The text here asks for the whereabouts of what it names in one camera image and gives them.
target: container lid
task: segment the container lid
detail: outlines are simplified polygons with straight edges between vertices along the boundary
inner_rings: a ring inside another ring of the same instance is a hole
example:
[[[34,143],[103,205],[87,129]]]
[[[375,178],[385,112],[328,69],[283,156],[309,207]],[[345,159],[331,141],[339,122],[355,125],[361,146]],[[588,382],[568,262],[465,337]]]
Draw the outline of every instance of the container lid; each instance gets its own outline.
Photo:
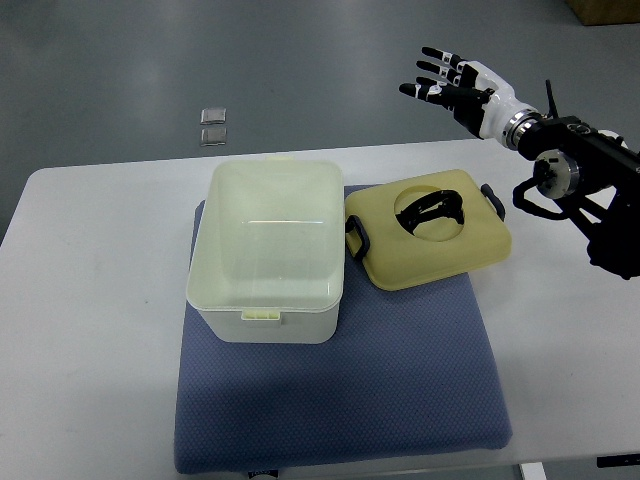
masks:
[[[462,170],[359,190],[345,213],[349,250],[384,290],[468,272],[511,252],[507,227]]]
[[[187,299],[207,311],[325,311],[342,296],[344,252],[337,165],[227,161],[213,173]]]

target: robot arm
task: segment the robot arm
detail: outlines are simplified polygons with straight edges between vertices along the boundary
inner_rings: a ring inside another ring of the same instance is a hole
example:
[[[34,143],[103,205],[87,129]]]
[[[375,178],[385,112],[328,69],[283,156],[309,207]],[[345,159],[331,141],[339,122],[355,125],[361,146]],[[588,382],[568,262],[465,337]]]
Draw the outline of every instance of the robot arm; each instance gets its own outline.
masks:
[[[476,137],[494,138],[534,161],[532,177],[514,189],[514,205],[551,220],[570,219],[589,239],[592,264],[627,280],[640,276],[640,233],[634,222],[640,218],[640,157],[622,138],[577,117],[559,117],[549,82],[550,113],[542,115],[520,102],[513,88],[481,63],[430,47],[422,53],[437,63],[421,60],[418,67],[438,79],[418,77],[400,91],[452,110],[454,119]],[[533,187],[560,211],[525,199]],[[588,198],[610,187],[616,193],[607,208]]]

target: gray floor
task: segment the gray floor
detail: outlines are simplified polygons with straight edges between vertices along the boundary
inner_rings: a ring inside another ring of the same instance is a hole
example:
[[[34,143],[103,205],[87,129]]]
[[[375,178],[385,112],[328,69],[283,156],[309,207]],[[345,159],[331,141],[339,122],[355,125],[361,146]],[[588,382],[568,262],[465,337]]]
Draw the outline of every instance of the gray floor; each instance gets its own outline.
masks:
[[[640,147],[640,25],[583,27],[563,0],[0,0],[0,236],[41,168],[470,138],[398,93],[423,45],[482,61],[542,111],[550,78],[561,114]],[[224,146],[199,146],[209,106],[227,108]],[[546,465],[552,480],[638,468]]]

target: white table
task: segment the white table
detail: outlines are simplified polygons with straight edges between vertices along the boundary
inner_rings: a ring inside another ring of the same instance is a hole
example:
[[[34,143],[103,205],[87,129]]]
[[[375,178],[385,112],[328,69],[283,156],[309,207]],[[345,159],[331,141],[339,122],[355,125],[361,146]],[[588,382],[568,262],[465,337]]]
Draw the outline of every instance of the white table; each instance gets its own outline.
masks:
[[[492,185],[512,255],[471,279],[514,435],[499,451],[293,468],[281,478],[640,449],[640,279],[590,266],[570,222],[511,205],[531,163],[479,140],[291,155],[338,163],[346,184],[462,168]],[[172,443],[193,213],[228,158],[53,168],[29,179],[0,247],[1,478],[180,478]]]

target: white container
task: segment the white container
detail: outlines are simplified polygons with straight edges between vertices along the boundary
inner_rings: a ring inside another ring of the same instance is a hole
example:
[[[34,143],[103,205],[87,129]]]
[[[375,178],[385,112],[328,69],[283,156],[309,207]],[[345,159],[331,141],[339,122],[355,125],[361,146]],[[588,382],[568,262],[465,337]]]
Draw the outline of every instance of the white container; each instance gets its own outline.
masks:
[[[213,173],[187,300],[227,342],[321,343],[336,329],[344,252],[337,165],[231,160]]]

